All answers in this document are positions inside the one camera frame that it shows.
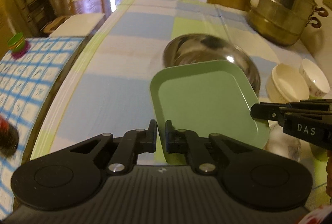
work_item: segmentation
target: green tray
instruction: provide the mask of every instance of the green tray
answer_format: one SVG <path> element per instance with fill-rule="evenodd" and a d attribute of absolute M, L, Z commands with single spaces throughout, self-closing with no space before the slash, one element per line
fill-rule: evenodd
<path fill-rule="evenodd" d="M 221 133 L 258 148 L 263 148 L 269 138 L 268 121 L 250 116 L 250 107 L 258 103 L 254 90 L 243 71 L 228 61 L 165 68 L 153 77 L 150 92 L 169 164 L 183 164 L 184 158 L 166 152 L 167 120 L 172 120 L 175 129 L 190 129 L 200 137 Z"/>

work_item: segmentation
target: dark bottle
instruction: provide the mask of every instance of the dark bottle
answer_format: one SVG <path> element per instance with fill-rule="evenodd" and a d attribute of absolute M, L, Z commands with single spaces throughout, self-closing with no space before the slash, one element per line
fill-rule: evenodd
<path fill-rule="evenodd" d="M 19 144 L 19 133 L 15 127 L 0 116 L 0 154 L 12 156 Z"/>

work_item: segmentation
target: blue checkered cloth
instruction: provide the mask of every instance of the blue checkered cloth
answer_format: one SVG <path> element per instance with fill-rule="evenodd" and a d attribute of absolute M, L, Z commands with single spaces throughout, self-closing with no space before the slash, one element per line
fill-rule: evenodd
<path fill-rule="evenodd" d="M 31 38 L 29 51 L 14 60 L 8 52 L 0 62 L 0 114 L 19 132 L 11 158 L 0 157 L 0 219 L 12 212 L 13 172 L 22 162 L 39 111 L 54 82 L 84 38 Z"/>

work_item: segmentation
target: silver bowl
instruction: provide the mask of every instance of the silver bowl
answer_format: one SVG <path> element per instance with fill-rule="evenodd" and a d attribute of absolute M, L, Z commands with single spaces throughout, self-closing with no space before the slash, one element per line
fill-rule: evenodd
<path fill-rule="evenodd" d="M 228 60 L 242 69 L 256 95 L 261 87 L 258 69 L 248 55 L 241 48 L 212 35 L 181 35 L 168 43 L 163 59 L 165 67 Z"/>

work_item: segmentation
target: checkered tablecloth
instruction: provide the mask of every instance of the checkered tablecloth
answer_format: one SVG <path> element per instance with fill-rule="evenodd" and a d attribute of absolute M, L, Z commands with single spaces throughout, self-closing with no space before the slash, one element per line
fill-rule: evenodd
<path fill-rule="evenodd" d="M 289 48 L 262 38 L 245 21 L 245 12 L 192 0 L 124 0 L 87 44 L 66 77 L 46 116 L 32 158 L 62 149 L 99 133 L 123 136 L 146 128 L 154 118 L 149 84 L 163 69 L 162 54 L 170 40 L 188 33 L 207 33 L 241 47 L 261 76 L 260 101 L 269 101 L 265 83 L 272 68 L 295 68 L 313 60 L 298 41 Z M 303 161 L 326 183 L 326 163 L 315 161 L 306 145 Z M 139 156 L 141 164 L 164 163 L 156 154 Z"/>
<path fill-rule="evenodd" d="M 12 211 L 12 173 L 21 164 L 35 121 L 60 71 L 83 38 L 27 39 L 30 50 L 14 60 L 8 52 L 0 62 L 0 114 L 19 132 L 10 158 L 0 157 L 0 216 Z"/>

